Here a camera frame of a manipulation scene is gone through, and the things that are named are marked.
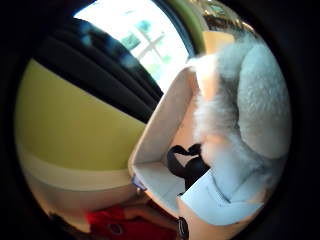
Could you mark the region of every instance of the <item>yellow wall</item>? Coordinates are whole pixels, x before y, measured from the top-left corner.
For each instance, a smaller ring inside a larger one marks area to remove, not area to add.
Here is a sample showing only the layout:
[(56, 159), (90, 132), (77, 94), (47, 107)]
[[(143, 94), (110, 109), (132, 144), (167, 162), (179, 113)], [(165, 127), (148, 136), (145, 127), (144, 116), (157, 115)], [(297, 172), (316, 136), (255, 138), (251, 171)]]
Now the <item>yellow wall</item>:
[(35, 60), (26, 68), (16, 102), (15, 137), (42, 161), (71, 169), (124, 169), (144, 126)]

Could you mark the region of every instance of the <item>black strap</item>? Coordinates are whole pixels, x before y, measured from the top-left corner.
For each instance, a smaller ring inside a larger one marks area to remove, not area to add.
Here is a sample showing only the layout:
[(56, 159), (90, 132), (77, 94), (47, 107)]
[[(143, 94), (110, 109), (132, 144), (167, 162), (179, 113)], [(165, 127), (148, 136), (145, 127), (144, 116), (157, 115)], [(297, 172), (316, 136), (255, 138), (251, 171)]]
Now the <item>black strap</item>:
[[(184, 156), (195, 156), (188, 161), (185, 167), (177, 160), (175, 153)], [(167, 165), (169, 171), (181, 178), (185, 179), (185, 188), (188, 189), (195, 183), (203, 174), (209, 170), (201, 157), (201, 144), (193, 144), (188, 150), (185, 150), (180, 145), (171, 147), (167, 153)]]

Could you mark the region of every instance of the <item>red object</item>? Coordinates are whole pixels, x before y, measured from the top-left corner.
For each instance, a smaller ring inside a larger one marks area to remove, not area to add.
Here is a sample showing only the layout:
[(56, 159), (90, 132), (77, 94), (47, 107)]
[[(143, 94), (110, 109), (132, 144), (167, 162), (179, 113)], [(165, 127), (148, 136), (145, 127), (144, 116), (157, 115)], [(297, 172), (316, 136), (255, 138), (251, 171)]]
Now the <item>red object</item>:
[(92, 235), (111, 240), (174, 240), (175, 231), (142, 218), (126, 220), (119, 205), (86, 214)]

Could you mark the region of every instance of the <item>window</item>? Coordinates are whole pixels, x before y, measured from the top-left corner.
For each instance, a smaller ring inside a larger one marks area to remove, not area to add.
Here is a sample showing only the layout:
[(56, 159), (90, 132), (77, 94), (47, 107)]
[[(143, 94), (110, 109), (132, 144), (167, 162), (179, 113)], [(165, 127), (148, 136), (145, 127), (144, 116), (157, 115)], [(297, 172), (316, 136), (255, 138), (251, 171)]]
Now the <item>window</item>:
[(188, 59), (169, 18), (151, 0), (98, 0), (78, 12), (121, 42), (165, 92)]

